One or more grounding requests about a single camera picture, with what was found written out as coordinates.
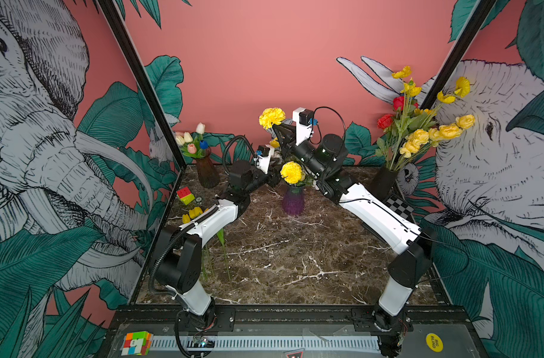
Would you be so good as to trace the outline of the yellow carnation stem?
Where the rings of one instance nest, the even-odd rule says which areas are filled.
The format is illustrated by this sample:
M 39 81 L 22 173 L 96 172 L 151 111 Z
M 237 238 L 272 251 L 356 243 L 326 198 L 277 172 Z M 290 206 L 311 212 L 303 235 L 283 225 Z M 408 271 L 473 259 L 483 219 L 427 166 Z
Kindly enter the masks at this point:
M 258 122 L 265 130 L 270 130 L 274 125 L 281 125 L 286 120 L 284 110 L 278 107 L 265 109 L 258 118 Z

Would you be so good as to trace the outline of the purple glass vase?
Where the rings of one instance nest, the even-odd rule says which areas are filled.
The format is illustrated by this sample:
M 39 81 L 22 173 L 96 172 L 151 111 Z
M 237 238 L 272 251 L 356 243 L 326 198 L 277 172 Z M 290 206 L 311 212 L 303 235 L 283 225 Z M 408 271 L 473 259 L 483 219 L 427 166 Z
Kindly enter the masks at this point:
M 300 216 L 305 210 L 303 186 L 289 186 L 282 200 L 282 209 L 288 216 Z

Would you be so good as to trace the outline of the brown ribbed glass vase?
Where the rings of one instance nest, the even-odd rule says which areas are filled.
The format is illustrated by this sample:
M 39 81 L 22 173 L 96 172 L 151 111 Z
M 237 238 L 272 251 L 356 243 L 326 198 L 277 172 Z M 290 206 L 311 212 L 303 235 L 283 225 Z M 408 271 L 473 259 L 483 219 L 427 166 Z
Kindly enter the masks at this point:
M 204 154 L 196 158 L 197 176 L 200 185 L 204 188 L 211 189 L 220 183 L 220 176 L 211 160 L 211 149 L 206 149 Z

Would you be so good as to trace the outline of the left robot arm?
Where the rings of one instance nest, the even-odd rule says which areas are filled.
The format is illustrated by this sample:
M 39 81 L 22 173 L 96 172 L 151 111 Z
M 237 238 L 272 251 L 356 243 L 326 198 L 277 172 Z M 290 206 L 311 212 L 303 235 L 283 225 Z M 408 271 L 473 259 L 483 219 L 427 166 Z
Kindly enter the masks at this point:
M 229 169 L 228 185 L 208 211 L 180 226 L 165 226 L 155 244 L 148 289 L 154 295 L 169 295 L 194 316 L 209 314 L 214 299 L 200 283 L 203 248 L 225 226 L 239 219 L 250 204 L 250 195 L 260 187 L 275 187 L 281 180 L 281 165 L 266 171 L 247 161 Z

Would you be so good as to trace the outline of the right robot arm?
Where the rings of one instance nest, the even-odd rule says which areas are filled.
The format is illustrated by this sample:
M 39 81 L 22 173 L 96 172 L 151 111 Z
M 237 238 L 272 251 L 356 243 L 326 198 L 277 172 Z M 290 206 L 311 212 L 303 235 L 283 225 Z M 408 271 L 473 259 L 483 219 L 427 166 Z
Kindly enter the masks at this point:
M 327 134 L 314 146 L 311 127 L 300 123 L 274 125 L 273 132 L 284 158 L 297 158 L 326 198 L 361 219 L 396 253 L 388 265 L 388 283 L 373 310 L 373 321 L 380 331 L 401 331 L 406 303 L 431 267 L 436 235 L 395 213 L 343 170 L 347 150 L 342 137 Z

